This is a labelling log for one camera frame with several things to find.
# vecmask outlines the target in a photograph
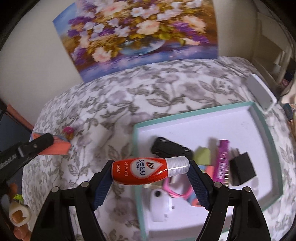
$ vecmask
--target power adapter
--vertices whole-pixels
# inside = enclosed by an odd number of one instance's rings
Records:
[[[236,149],[232,153],[234,158],[229,161],[232,185],[239,186],[256,176],[256,173],[247,152],[240,154]]]

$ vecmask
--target screw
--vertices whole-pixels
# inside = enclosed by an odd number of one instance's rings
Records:
[[[83,188],[86,188],[89,186],[89,182],[83,182],[80,184]]]
[[[217,188],[220,188],[220,187],[222,187],[222,183],[214,182],[214,186],[217,187]]]
[[[156,197],[159,197],[159,196],[161,196],[161,192],[157,190],[157,191],[154,193],[154,195],[155,195]]]
[[[52,192],[57,192],[59,190],[59,187],[53,187]]]
[[[251,192],[251,191],[252,191],[252,189],[251,189],[250,187],[244,187],[244,190],[245,190],[246,192]]]

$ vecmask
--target plush toy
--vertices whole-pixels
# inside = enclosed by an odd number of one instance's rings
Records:
[[[11,202],[13,201],[13,198],[15,197],[16,194],[17,194],[17,185],[15,183],[12,183],[9,185],[9,194],[8,194]],[[13,214],[13,219],[16,222],[18,222],[19,220],[22,220],[22,218],[23,218],[22,212],[15,212]],[[15,226],[13,233],[17,239],[24,240],[24,241],[30,241],[31,235],[32,235],[32,232],[29,230],[27,223],[20,227]]]

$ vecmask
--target white plastic piece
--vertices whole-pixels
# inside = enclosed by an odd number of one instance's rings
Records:
[[[189,160],[184,156],[165,158],[168,165],[168,177],[181,175],[189,170]]]
[[[22,222],[20,223],[15,223],[12,219],[12,215],[18,211],[18,210],[21,210],[22,211],[22,216],[25,218]],[[10,203],[10,206],[9,206],[9,219],[10,221],[12,222],[12,224],[14,226],[17,226],[17,227],[20,227],[26,223],[28,223],[31,219],[31,210],[27,207],[25,207],[24,205],[21,205],[19,204],[18,202],[16,201],[12,201]]]
[[[246,86],[252,92],[264,112],[269,112],[277,103],[273,93],[256,74],[251,74],[247,77]]]
[[[9,196],[8,195],[3,195],[3,197],[0,199],[0,205],[4,211],[4,213],[8,216],[9,215]]]
[[[154,189],[150,196],[152,221],[165,222],[172,211],[172,199],[162,189]]]
[[[163,180],[157,181],[154,183],[145,184],[143,185],[143,188],[158,189],[158,188],[162,188],[162,186],[163,186]]]
[[[178,181],[178,176],[172,176],[172,178],[170,179],[170,184],[176,184]]]
[[[32,232],[33,232],[36,221],[37,221],[37,216],[33,212],[31,212],[31,218],[28,222],[28,228]]]

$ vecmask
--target bedspread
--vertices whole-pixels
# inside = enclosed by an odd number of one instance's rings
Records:
[[[89,181],[108,159],[131,156],[133,125],[139,122],[217,105],[251,101],[243,85],[250,73],[247,60],[177,60],[116,72],[74,86],[43,108],[34,132],[60,134],[76,129],[65,156],[38,156],[24,167],[23,197],[35,214],[54,186],[73,188]],[[284,194],[264,211],[272,237],[279,240],[290,229],[296,213],[294,141],[282,108],[265,115],[280,157]],[[256,190],[256,183],[251,187]],[[83,240],[77,215],[70,208],[77,240]],[[133,189],[113,183],[95,215],[108,241],[135,240],[141,235]],[[220,240],[226,240],[227,233]]]

